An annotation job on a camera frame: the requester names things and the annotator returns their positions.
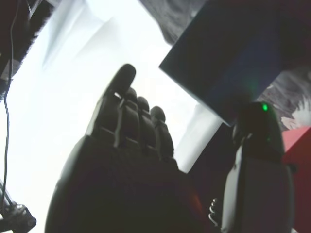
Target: black cable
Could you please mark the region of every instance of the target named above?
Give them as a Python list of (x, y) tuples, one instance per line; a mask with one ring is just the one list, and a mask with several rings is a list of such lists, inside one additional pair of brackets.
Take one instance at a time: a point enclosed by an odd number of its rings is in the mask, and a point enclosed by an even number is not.
[(6, 118), (7, 118), (7, 129), (6, 129), (6, 141), (5, 141), (5, 152), (4, 152), (4, 179), (3, 179), (3, 189), (2, 189), (2, 197), (1, 197), (1, 206), (0, 211), (3, 212), (3, 204), (4, 204), (4, 196), (5, 196), (5, 188), (6, 188), (6, 178), (8, 173), (8, 148), (9, 148), (9, 136), (10, 136), (10, 117), (9, 117), (9, 110), (8, 110), (8, 104), (7, 104), (7, 96), (8, 92), (11, 86), (11, 80), (12, 80), (12, 73), (13, 73), (13, 57), (14, 57), (14, 50), (13, 50), (13, 36), (12, 31), (13, 27), (17, 18), (18, 9), (19, 9), (20, 0), (17, 0), (17, 6), (16, 6), (16, 12), (11, 24), (10, 28), (10, 42), (11, 42), (11, 57), (10, 57), (10, 64), (9, 64), (9, 78), (8, 78), (8, 86), (7, 91), (4, 95), (4, 106), (6, 111)]

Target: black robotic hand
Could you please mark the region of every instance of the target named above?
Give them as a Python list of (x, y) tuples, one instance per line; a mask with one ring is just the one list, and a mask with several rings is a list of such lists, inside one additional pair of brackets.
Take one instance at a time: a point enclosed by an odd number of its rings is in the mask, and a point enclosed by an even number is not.
[(124, 65), (65, 164), (46, 233), (203, 232), (198, 195), (173, 158), (161, 108), (149, 111)]

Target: green led indicator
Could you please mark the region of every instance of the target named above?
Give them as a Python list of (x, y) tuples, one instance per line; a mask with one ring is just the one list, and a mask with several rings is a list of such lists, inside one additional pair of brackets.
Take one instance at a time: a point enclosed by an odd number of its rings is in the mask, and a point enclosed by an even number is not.
[(268, 105), (266, 103), (264, 103), (262, 105), (262, 109), (267, 112), (268, 111)]

